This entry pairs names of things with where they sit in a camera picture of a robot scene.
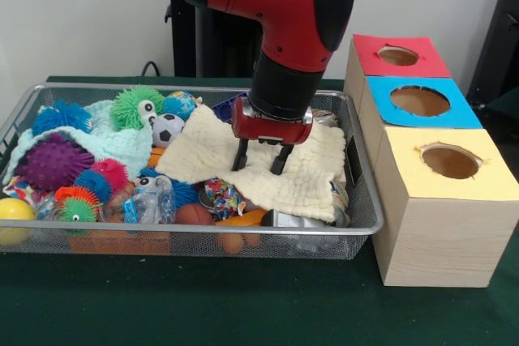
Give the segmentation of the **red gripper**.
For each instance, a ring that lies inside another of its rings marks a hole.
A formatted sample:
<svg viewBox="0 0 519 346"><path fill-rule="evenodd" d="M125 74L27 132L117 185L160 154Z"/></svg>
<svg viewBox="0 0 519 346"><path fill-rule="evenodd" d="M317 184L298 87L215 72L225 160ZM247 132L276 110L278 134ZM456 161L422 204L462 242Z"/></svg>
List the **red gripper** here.
<svg viewBox="0 0 519 346"><path fill-rule="evenodd" d="M274 159L270 172L281 175L286 161L294 149L293 145L304 143L311 133L313 112L307 108L305 115L297 121L270 118L256 112L247 97L234 101L231 126L234 135L239 138L239 145L232 166L233 171L243 169L247 164L249 140L282 143L279 154Z"/></svg>

